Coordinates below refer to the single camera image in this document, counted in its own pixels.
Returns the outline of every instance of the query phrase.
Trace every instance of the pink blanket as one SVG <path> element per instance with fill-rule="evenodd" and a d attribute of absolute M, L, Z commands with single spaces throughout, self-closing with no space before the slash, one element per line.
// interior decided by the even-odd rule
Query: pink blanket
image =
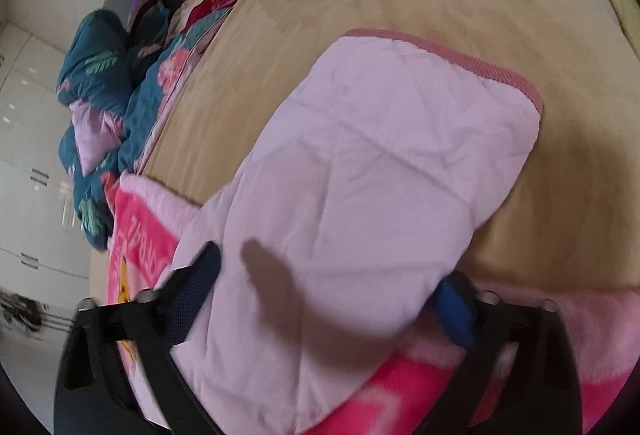
<path fill-rule="evenodd" d="M 404 34 L 352 31 L 197 215 L 153 182 L 121 181 L 110 296 L 125 274 L 118 253 L 133 295 L 133 281 L 161 285 L 178 238 L 171 269 L 214 240 L 222 273 L 172 354 L 227 435 L 410 435 L 463 355 L 418 314 L 506 198 L 541 108 L 513 72 Z M 145 235 L 156 255 L 141 249 Z M 638 359 L 640 298 L 549 297 L 574 347 L 586 431 Z M 510 355 L 476 420 L 495 406 Z M 135 361 L 128 373 L 145 416 L 165 424 Z"/>

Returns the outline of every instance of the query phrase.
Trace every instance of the tan fitted sheet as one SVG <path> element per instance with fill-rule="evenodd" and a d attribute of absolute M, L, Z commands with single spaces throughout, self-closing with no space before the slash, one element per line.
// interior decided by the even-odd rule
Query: tan fitted sheet
<path fill-rule="evenodd" d="M 597 0 L 239 0 L 145 175 L 205 202 L 320 54 L 358 27 L 441 42 L 543 96 L 538 144 L 467 272 L 543 288 L 640 284 L 640 62 Z"/>

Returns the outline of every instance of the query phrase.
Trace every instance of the white cabinet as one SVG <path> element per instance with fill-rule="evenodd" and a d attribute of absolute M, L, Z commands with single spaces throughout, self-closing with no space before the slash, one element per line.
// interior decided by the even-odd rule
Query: white cabinet
<path fill-rule="evenodd" d="M 68 188 L 0 161 L 0 247 L 59 271 L 89 276 L 90 248 Z"/>
<path fill-rule="evenodd" d="M 70 118 L 56 94 L 11 70 L 0 90 L 0 159 L 48 183 L 68 185 L 58 144 Z"/>
<path fill-rule="evenodd" d="M 71 277 L 46 267 L 34 269 L 19 256 L 0 251 L 2 287 L 55 307 L 74 310 L 89 293 L 89 281 Z"/>

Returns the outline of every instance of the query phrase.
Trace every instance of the pink trim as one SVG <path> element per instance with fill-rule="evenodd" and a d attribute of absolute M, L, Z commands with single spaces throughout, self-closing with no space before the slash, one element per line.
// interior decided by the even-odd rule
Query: pink trim
<path fill-rule="evenodd" d="M 418 36 L 413 36 L 411 34 L 395 30 L 351 29 L 345 33 L 345 36 L 384 38 L 411 43 L 422 50 L 426 50 L 427 52 L 440 56 L 449 63 L 453 63 L 454 65 L 460 66 L 461 68 L 474 73 L 476 76 L 485 79 L 493 79 L 494 81 L 503 82 L 504 84 L 517 88 L 533 103 L 533 106 L 536 107 L 538 113 L 542 115 L 543 102 L 538 89 L 531 81 L 529 81 L 529 79 L 509 70 L 508 68 L 492 65 L 491 63 L 457 52 L 456 50 L 450 49 L 440 43 L 434 43 L 432 41 L 419 38 Z"/>

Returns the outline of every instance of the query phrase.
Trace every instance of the yellow blanket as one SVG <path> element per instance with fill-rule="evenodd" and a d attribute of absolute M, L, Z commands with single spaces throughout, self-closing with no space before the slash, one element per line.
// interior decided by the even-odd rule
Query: yellow blanket
<path fill-rule="evenodd" d="M 640 62 L 597 0 L 239 0 L 145 174 L 202 203 L 345 31 L 404 31 L 516 70 L 540 139 L 462 267 L 543 288 L 640 285 Z"/>

